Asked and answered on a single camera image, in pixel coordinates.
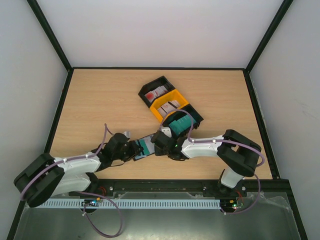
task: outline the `light wood surface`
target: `light wood surface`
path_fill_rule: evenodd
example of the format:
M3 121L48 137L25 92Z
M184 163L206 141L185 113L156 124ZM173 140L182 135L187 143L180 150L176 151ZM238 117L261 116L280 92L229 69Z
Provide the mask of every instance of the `light wood surface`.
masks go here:
M242 71L75 69L50 154L69 157L95 149L102 141L104 123L113 133L131 131L131 139L155 133L159 122L138 92L162 75L204 118L193 138L234 129L263 146ZM226 167L218 157L174 161L151 155L96 175L101 179L218 179ZM272 178L268 163L256 173L261 179Z

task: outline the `black metal frame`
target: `black metal frame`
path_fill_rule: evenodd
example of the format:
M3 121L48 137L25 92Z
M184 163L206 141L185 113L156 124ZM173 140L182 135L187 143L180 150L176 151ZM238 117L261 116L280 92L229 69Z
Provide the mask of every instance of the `black metal frame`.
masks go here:
M254 114L256 117L257 125L261 134L262 142L264 145L265 153L267 156L268 164L270 167L270 171L272 174L272 180L261 180L261 188L264 192L285 192L288 196L289 203L291 209L294 213L295 222L298 227L298 231L300 233L300 237L303 240L307 239L307 235L299 214L299 210L297 208L297 204L294 198L294 195L291 190L291 186L288 180L280 179L279 170L277 168L277 164L275 161L275 157L271 148L271 144L268 138L268 133L266 131L266 126L261 114L261 110L258 104L257 96L255 90L253 88L252 81L250 79L250 72L257 63L260 55L262 54L263 50L267 46L269 40L271 39L272 35L276 31L278 25L280 24L281 20L283 19L284 15L288 11L290 5L292 4L293 0L284 0L277 11L275 17L273 18L269 28L267 29L266 33L264 34L260 44L258 45L256 51L254 52L251 60L247 67L244 68L208 68L208 67L72 67L61 48L57 38L55 37L54 32L52 31L48 21L46 20L45 15L43 14L37 0L27 0L29 3L32 11L34 12L35 16L37 17L39 23L41 24L43 30L45 31L47 37L49 38L52 46L56 50L59 58L61 59L64 67L68 71L68 75L64 84L64 88L61 94L61 98L58 104L58 108L56 110L52 127L48 136L47 143L45 145L44 152L49 153L53 139L57 130L58 122L62 113L62 109L65 103L65 99L68 93L69 85L72 79L72 75L74 69L126 69L126 70L235 70L235 71L243 71L243 75L245 78L245 82L248 88L249 96L251 99L252 107L254 110ZM127 191L147 191L152 192L153 189L157 189L157 192L160 191L174 191L174 192L203 192L207 194L209 186L216 185L218 180L130 180L130 179L100 179L99 183L101 185L109 186L113 188L114 191L118 189L126 189ZM258 184L256 180L245 180L244 186L246 187L247 192L256 192L258 189ZM17 231L17 227L20 221L20 217L22 215L23 209L25 207L25 202L20 202L18 209L16 211L13 223L11 225L9 234L7 236L7 240L13 240Z

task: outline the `white wall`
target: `white wall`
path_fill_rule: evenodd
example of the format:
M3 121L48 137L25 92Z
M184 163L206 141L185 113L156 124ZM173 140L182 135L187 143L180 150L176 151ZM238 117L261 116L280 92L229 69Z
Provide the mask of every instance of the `white wall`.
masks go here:
M251 72L282 178L310 240L320 228L320 1L295 0Z
M0 1L0 240L19 204L14 178L43 152L66 76L27 1Z
M74 67L245 68L283 0L38 0Z

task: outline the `wall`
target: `wall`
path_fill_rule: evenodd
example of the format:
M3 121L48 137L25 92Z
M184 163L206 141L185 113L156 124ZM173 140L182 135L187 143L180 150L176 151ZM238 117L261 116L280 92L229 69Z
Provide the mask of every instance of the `wall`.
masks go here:
M1 1L0 240L19 204L14 178L43 152L66 75L27 1Z
M295 0L251 72L282 178L319 239L320 1Z
M72 66L245 68L282 0L38 0Z

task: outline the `vent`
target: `vent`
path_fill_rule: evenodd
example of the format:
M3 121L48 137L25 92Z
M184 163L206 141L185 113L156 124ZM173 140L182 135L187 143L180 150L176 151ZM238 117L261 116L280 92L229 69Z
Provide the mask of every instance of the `vent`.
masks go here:
M113 199L120 209L220 209L220 200L215 199ZM40 209L78 209L84 204L84 199L59 199L47 200L37 208ZM87 208L114 209L115 207L107 200L95 203Z

